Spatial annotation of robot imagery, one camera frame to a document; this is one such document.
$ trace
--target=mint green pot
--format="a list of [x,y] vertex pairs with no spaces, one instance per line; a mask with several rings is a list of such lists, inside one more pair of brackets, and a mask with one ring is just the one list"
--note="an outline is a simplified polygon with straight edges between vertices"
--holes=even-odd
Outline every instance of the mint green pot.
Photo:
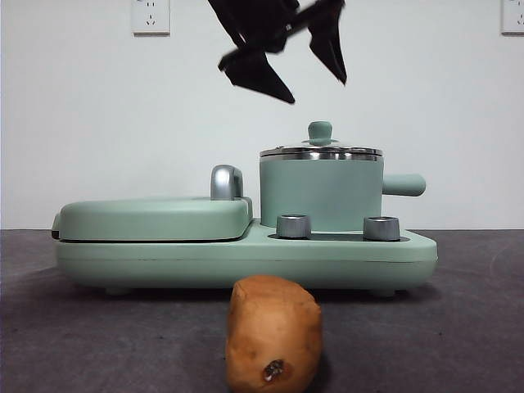
[[418,196],[417,174],[383,175],[382,152],[331,139],[325,121],[309,125],[309,140],[260,153],[261,223],[279,215],[308,215],[314,231],[362,230],[364,217],[381,215],[382,194]]

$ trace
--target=toy kitchen appliance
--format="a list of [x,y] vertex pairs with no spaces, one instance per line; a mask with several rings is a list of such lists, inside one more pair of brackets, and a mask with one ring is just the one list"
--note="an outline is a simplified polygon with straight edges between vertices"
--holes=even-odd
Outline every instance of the toy kitchen appliance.
[[309,139],[260,153],[261,219],[242,193],[242,172],[217,165],[210,196],[85,201],[64,206],[52,235],[58,267],[108,293],[139,287],[231,287],[273,274],[308,288],[392,295],[423,284],[436,243],[381,216],[382,194],[418,196],[417,174],[383,175],[380,150]]

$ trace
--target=wall socket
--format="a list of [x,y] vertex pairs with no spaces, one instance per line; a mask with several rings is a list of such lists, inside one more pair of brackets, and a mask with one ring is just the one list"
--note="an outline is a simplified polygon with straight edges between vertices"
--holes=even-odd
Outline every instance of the wall socket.
[[169,35],[169,0],[131,0],[131,25],[135,35]]
[[502,35],[524,35],[524,0],[502,0]]

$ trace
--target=potato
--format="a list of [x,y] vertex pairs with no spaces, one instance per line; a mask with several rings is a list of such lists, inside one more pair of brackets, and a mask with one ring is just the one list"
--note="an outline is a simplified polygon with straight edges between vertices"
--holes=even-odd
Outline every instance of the potato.
[[264,275],[235,283],[226,342],[234,393],[301,393],[321,350],[320,307],[299,284]]

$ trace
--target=dark gray tabletop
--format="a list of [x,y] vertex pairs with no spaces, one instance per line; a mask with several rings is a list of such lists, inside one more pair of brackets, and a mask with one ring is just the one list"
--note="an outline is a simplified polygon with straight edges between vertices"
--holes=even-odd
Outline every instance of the dark gray tabletop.
[[[324,352],[308,393],[524,391],[524,231],[417,231],[431,280],[393,299],[312,291]],[[2,393],[228,392],[230,291],[109,297],[54,266],[49,231],[2,231]]]

